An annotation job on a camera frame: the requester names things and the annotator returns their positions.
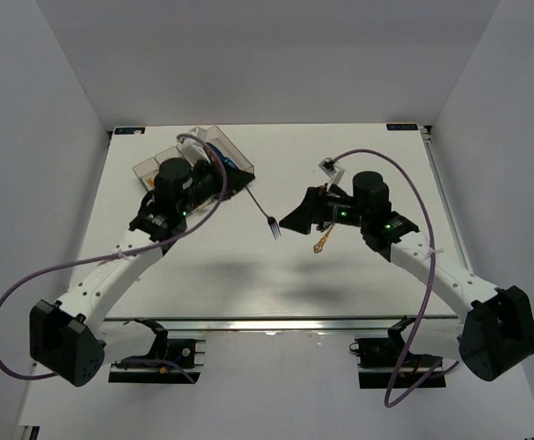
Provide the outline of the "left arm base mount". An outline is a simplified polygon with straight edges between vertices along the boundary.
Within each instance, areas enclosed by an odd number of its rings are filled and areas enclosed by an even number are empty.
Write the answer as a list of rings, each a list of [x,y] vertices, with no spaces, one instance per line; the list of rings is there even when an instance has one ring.
[[[194,385],[205,364],[206,339],[201,334],[177,335],[154,320],[125,322],[151,330],[155,339],[149,351],[112,363],[109,383]]]

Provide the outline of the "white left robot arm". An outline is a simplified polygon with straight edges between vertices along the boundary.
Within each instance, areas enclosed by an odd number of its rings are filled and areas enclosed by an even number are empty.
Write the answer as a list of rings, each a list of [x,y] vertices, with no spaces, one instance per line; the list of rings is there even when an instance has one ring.
[[[55,302],[39,301],[29,314],[30,355],[76,387],[106,364],[146,368],[170,362],[168,331],[152,319],[133,318],[108,326],[108,312],[177,237],[188,232],[186,217],[213,199],[228,199],[254,180],[253,173],[220,161],[165,160],[137,215],[102,262]]]

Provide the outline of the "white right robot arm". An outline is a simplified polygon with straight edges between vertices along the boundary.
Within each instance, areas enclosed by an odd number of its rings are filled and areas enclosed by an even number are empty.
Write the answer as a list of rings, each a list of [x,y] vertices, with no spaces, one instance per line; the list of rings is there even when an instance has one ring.
[[[500,288],[441,256],[412,221],[394,211],[389,188],[374,171],[352,179],[352,193],[336,185],[310,187],[280,227],[303,235],[312,228],[359,228],[369,249],[423,282],[457,315],[455,322],[408,318],[388,331],[388,356],[406,366],[419,355],[462,362],[492,381],[534,354],[534,319],[528,296]]]

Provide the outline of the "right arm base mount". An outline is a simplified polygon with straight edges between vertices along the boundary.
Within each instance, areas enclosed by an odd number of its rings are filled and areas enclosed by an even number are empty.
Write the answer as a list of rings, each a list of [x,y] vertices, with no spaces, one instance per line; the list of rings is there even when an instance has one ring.
[[[359,388],[361,390],[384,390],[389,384],[399,351],[388,338],[359,338],[349,345],[356,357]],[[419,380],[437,362],[437,357],[407,355],[400,368],[395,389],[405,390]]]

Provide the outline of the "iridescent rainbow fork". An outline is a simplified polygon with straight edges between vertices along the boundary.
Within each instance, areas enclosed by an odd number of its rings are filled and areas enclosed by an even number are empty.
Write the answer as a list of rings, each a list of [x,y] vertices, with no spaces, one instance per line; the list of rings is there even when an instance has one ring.
[[[279,227],[279,224],[278,224],[277,220],[273,216],[271,216],[271,215],[266,213],[266,211],[262,208],[261,204],[259,203],[259,201],[257,200],[257,198],[252,193],[252,191],[251,191],[251,189],[249,187],[246,187],[245,190],[246,190],[247,194],[250,196],[250,198],[252,199],[252,201],[255,203],[255,205],[257,206],[257,208],[261,212],[261,214],[265,217],[265,219],[267,221],[267,225],[268,225],[268,227],[270,227],[270,230],[271,230],[271,233],[273,235],[273,238],[275,240],[279,239],[281,237],[281,230],[280,230],[280,227]]]

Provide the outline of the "ornate gold fork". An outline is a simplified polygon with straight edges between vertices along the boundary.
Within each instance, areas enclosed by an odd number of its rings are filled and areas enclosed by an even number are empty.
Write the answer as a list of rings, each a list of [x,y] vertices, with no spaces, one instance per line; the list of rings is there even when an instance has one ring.
[[[313,246],[313,252],[315,254],[319,254],[322,252],[324,246],[326,245],[328,238],[334,229],[334,224],[330,225],[326,231],[323,233],[322,237],[318,240],[318,242]]]

